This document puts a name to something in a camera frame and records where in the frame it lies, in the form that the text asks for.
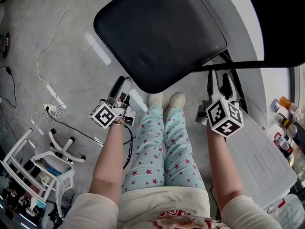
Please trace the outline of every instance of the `black chair seat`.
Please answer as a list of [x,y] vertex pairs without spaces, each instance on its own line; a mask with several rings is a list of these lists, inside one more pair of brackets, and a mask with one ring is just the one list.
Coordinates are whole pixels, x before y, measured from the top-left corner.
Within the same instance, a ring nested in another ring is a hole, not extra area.
[[94,29],[147,93],[165,90],[227,46],[202,0],[113,0]]

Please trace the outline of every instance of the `light blue pants with pink stars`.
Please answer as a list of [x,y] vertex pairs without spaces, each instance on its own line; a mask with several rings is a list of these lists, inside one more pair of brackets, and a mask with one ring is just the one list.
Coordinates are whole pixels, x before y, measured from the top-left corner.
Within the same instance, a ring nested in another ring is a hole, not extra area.
[[122,192],[162,186],[205,189],[192,158],[182,108],[171,108],[164,126],[163,109],[150,106],[141,120],[135,144],[136,154]]

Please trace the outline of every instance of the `chair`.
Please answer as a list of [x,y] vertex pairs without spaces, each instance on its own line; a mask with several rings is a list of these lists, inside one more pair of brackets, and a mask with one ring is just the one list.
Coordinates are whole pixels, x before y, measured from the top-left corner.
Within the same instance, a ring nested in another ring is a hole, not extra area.
[[[79,159],[71,156],[67,153],[67,149],[75,140],[73,137],[69,138],[68,142],[61,148],[57,142],[54,140],[53,134],[56,133],[55,129],[49,131],[49,136],[52,141],[51,149],[55,150],[56,148],[60,153],[54,153],[52,151],[47,151],[39,154],[38,149],[35,149],[35,156],[30,160],[33,164],[38,167],[41,171],[44,172],[44,178],[41,180],[41,183],[37,181],[34,177],[32,177],[27,170],[19,163],[16,159],[16,155],[21,151],[24,145],[28,142],[27,136],[32,132],[32,129],[29,129],[22,137],[17,141],[14,147],[9,151],[1,164],[7,170],[8,174],[16,180],[16,182],[28,193],[32,195],[35,199],[33,201],[40,201],[44,205],[46,205],[46,201],[50,195],[50,192],[53,190],[55,192],[56,197],[56,206],[58,210],[59,216],[62,218],[63,213],[61,210],[61,198],[65,191],[71,189],[74,186],[73,176],[75,174],[74,167],[72,162],[84,162],[85,157]],[[34,191],[35,189],[31,189],[23,179],[21,179],[17,172],[14,172],[10,168],[10,164],[13,164],[19,172],[23,174],[25,179],[29,180],[39,192]]]
[[251,0],[264,60],[204,65],[227,41],[202,0],[113,0],[94,29],[135,83],[158,93],[197,71],[293,67],[305,62],[302,0]]

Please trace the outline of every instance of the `sleeve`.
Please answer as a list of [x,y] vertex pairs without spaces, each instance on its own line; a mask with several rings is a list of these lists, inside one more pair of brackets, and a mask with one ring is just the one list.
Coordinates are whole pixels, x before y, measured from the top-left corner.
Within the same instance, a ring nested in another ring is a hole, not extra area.
[[222,210],[222,222],[232,229],[280,229],[277,221],[264,212],[252,198],[237,196]]
[[65,217],[63,229],[116,229],[119,208],[109,198],[92,193],[77,197]]

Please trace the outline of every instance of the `concrete floor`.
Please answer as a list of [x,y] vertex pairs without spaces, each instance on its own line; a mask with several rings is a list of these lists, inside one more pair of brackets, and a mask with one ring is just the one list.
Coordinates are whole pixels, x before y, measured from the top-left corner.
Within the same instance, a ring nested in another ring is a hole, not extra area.
[[[52,31],[61,14],[72,0],[7,0],[5,3],[5,18],[2,22],[2,32],[10,32],[11,47],[8,58],[3,62],[12,70],[16,82],[17,108],[14,111],[26,123],[13,115],[1,103],[10,125],[20,138],[28,129],[34,132],[30,140],[36,147],[49,149],[50,139],[47,132],[52,128],[57,130],[56,137],[64,144],[70,136],[76,137],[69,151],[80,157],[86,155],[85,163],[75,164],[75,191],[88,190],[91,175],[101,147],[77,132],[52,121],[43,122],[41,135],[30,122],[33,111],[40,111],[44,102],[52,102],[53,98],[46,88],[46,83],[38,78],[36,56],[48,44]],[[106,49],[93,29],[93,19],[97,12],[111,0],[76,0],[68,9],[57,28],[50,47],[39,57],[42,78],[50,82],[58,96],[66,104],[67,109],[60,121],[80,129],[91,137],[104,141],[108,130],[99,128],[88,118],[91,110],[100,98],[106,98],[120,75],[128,76],[112,54]],[[106,65],[92,46],[96,41],[107,53],[111,63]],[[207,73],[192,73],[167,89],[164,106],[170,97],[181,91],[186,94],[185,106],[186,125],[193,147],[193,157],[206,182],[211,181],[210,165],[207,152],[205,126],[194,122],[197,108],[203,99],[207,99]],[[147,104],[147,94],[135,84],[132,85]],[[5,70],[0,72],[0,93],[13,100],[11,78]],[[136,123],[139,123],[144,112],[131,101],[137,111]],[[4,149],[10,149],[13,135],[8,132],[1,140]],[[24,160],[33,155],[30,145],[26,146]]]

